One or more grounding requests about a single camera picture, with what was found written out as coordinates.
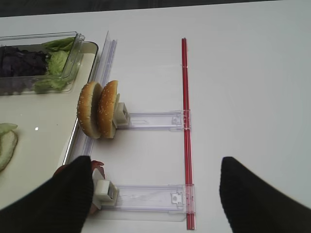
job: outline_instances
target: white tray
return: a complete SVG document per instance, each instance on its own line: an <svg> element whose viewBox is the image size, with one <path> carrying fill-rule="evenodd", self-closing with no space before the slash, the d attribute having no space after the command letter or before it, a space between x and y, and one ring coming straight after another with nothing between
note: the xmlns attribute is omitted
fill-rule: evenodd
<svg viewBox="0 0 311 233"><path fill-rule="evenodd" d="M98 46L86 42L82 50L81 66L69 92L0 96L0 122L18 125L17 147L0 173L0 209L40 186L63 162L76 104L95 65Z"/></svg>

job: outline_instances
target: sesame seed bun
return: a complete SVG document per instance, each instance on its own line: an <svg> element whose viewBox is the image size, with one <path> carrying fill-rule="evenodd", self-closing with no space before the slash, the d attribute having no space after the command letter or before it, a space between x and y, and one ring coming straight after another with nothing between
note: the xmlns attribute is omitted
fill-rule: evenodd
<svg viewBox="0 0 311 233"><path fill-rule="evenodd" d="M91 138L101 136L97 126L97 109L102 89L99 83L89 82L82 88L78 101L77 117L80 128Z"/></svg>
<svg viewBox="0 0 311 233"><path fill-rule="evenodd" d="M98 104L98 127L102 137L113 138L116 127L113 123L113 114L116 105L118 81L110 81L104 87Z"/></svg>

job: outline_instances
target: clear plastic container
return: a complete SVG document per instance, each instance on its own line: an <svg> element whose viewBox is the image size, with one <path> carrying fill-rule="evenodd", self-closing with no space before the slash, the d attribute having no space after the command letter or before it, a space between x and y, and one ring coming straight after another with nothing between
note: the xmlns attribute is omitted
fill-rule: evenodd
<svg viewBox="0 0 311 233"><path fill-rule="evenodd" d="M54 45L44 44L66 38L68 38L66 43L62 41ZM0 95L69 91L76 78L83 56L81 53L83 42L84 36L77 32L0 37ZM9 49L15 50L14 55L8 51ZM29 64L33 62L32 59L23 58L18 60L14 57L19 57L19 52L21 56L25 56L23 50L26 50L26 52L43 52L46 55L46 61L44 62L46 64L46 72L41 71L39 75L20 75L20 73L25 73L17 72L20 67L24 69L23 63ZM52 68L50 69L50 62L53 61L53 56L54 58L60 58L58 52L63 57L58 72L56 72Z"/></svg>

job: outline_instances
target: gray floor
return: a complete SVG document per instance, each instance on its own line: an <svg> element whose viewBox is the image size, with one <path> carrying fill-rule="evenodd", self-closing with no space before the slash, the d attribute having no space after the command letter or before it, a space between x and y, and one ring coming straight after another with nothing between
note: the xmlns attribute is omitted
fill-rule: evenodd
<svg viewBox="0 0 311 233"><path fill-rule="evenodd" d="M261 0L0 0L0 17L190 6Z"/></svg>

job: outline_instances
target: red rod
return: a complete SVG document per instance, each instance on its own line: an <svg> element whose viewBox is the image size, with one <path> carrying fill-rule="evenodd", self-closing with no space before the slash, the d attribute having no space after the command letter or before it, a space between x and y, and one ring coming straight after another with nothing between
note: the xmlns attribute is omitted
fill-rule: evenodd
<svg viewBox="0 0 311 233"><path fill-rule="evenodd" d="M191 159L191 134L190 134L190 106L188 88L188 48L186 38L181 40L181 57L183 69L183 97L185 112L184 147L185 147L185 176L186 184L193 184L192 159ZM195 219L193 213L187 213L187 230L195 230Z"/></svg>

